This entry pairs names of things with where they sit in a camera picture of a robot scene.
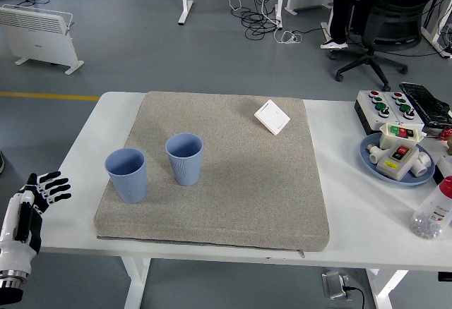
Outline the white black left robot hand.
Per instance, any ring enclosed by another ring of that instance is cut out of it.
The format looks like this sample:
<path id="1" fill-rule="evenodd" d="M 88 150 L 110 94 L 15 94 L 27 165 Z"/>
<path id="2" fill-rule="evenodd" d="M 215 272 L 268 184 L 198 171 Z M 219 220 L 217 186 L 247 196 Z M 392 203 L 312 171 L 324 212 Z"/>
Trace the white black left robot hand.
<path id="1" fill-rule="evenodd" d="M 60 171 L 29 175 L 10 199 L 1 228 L 1 278 L 26 279 L 39 253 L 43 214 L 49 206 L 71 197 L 71 185 Z"/>

